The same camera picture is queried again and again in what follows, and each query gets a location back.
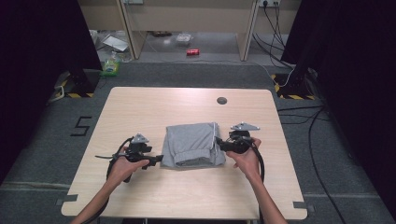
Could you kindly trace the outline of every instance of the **forearm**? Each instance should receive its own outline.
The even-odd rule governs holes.
[[[253,187],[254,194],[256,195],[259,207],[262,211],[262,217],[266,224],[272,223],[287,223],[283,218],[276,204],[272,200],[267,188],[262,183],[259,175],[248,178],[251,187]]]
[[[107,180],[107,182],[96,193],[92,200],[84,207],[84,209],[78,214],[78,216],[75,217],[75,219],[71,223],[80,224],[95,215],[105,204],[107,199],[110,197],[110,194],[114,191],[117,185],[118,183]]]

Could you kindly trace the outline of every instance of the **black cord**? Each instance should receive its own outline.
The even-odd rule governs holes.
[[[293,67],[291,67],[290,65],[280,61],[276,56],[274,56],[271,52],[269,52],[265,47],[263,47],[259,41],[256,39],[256,36],[253,36],[253,39],[256,41],[256,43],[259,45],[259,47],[262,49],[262,51],[264,51],[265,53],[267,53],[268,55],[270,55],[271,58],[274,58],[275,60],[277,60],[279,63],[285,65],[286,67],[292,69]]]
[[[268,44],[267,42],[265,42],[264,40],[262,40],[261,38],[260,38],[260,36],[258,35],[258,34],[256,34],[256,36],[257,36],[257,38],[259,38],[259,40],[264,44],[264,45],[268,45],[268,46],[272,46],[271,44]],[[282,48],[278,48],[278,47],[276,47],[276,46],[272,46],[274,49],[279,49],[279,50],[284,50],[284,49],[282,49]]]
[[[302,121],[302,122],[296,122],[296,123],[282,123],[282,124],[303,124],[303,123],[307,123],[310,119],[313,118],[313,116],[304,116],[304,115],[292,115],[292,114],[283,114],[283,115],[279,115],[279,116],[289,116],[289,117],[298,117],[298,118],[306,118],[307,120]]]
[[[323,107],[323,105],[300,106],[300,107],[293,107],[293,108],[278,109],[277,112],[286,111],[286,110],[312,109],[312,108],[322,108],[322,107]]]
[[[265,10],[266,6],[264,7],[265,16],[267,17],[267,20],[270,22],[271,27],[272,27],[272,29],[274,31],[273,41],[274,41],[274,38],[276,37],[277,42],[283,46],[284,52],[286,52],[288,54],[288,56],[292,60],[294,60],[294,57],[292,55],[290,55],[289,51],[286,49],[286,45],[285,45],[285,43],[283,42],[283,39],[282,39],[282,34],[280,33],[280,25],[279,25],[280,24],[279,23],[280,8],[279,8],[279,3],[278,2],[274,2],[274,5],[275,5],[275,13],[276,13],[276,27],[274,27],[274,25],[272,24],[272,21],[269,18],[268,14],[267,14],[267,11]]]
[[[267,20],[270,22],[271,27],[273,28],[275,39],[277,40],[277,42],[279,42],[279,44],[281,44],[283,47],[285,47],[283,45],[282,37],[277,34],[276,28],[274,28],[274,25],[272,24],[272,21],[271,21],[270,17],[267,14],[266,7],[264,7],[264,13],[265,13],[265,16],[267,17]]]
[[[101,156],[95,156],[96,158],[101,158],[101,159],[115,159],[119,156],[123,146],[127,143],[127,142],[131,142],[134,138],[128,138],[127,140],[125,140],[122,145],[119,147],[119,150],[117,150],[117,152],[113,155],[113,157],[101,157]],[[92,221],[94,221],[96,218],[98,218],[103,211],[105,211],[108,201],[110,200],[110,198],[107,198],[105,204],[103,204],[103,206],[99,209],[99,211],[97,211],[93,216],[91,216],[90,218],[88,218],[87,220],[81,222],[81,224],[88,224],[91,223]]]
[[[260,154],[259,149],[254,143],[249,143],[246,140],[243,140],[246,144],[248,144],[251,149],[254,151],[254,154],[256,154],[257,159],[259,160],[260,164],[260,178],[262,179],[262,183],[264,183],[264,177],[265,177],[265,166],[264,166],[264,160],[262,159],[262,154]],[[259,216],[260,216],[260,223],[264,224],[264,218],[262,217],[262,210],[259,207]]]
[[[315,163],[315,159],[314,159],[314,154],[313,154],[313,149],[312,149],[312,139],[311,139],[311,133],[312,133],[312,127],[314,126],[315,120],[317,119],[318,115],[321,113],[321,111],[324,109],[324,106],[316,113],[316,115],[314,116],[311,125],[309,126],[309,131],[308,131],[308,145],[309,145],[309,153],[311,155],[311,160],[312,160],[312,164],[314,166],[314,170],[315,173],[317,175],[318,181],[320,183],[320,185],[323,187],[327,197],[329,198],[329,200],[332,202],[332,206],[334,207],[335,211],[337,212],[338,216],[341,218],[341,221],[346,224],[346,221],[344,220],[340,210],[338,210],[337,205],[335,204],[334,200],[332,199],[332,196],[330,196],[329,191],[327,191],[326,186],[324,185],[319,173],[318,173],[318,167]]]

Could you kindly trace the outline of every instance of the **electrical outlet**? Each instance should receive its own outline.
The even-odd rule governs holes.
[[[279,7],[280,5],[280,0],[260,0],[259,1],[260,7],[264,7],[264,1],[267,1],[267,7]]]

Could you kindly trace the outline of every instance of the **black curtain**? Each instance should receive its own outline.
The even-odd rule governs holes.
[[[29,144],[64,71],[101,69],[77,0],[0,4],[0,183]]]
[[[352,153],[396,219],[394,1],[324,2],[302,1],[282,59],[317,70]]]

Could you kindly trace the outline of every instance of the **folded gray shirt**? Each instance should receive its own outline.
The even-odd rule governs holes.
[[[163,161],[168,167],[206,167],[224,164],[224,152],[216,144],[216,122],[182,124],[166,127]]]

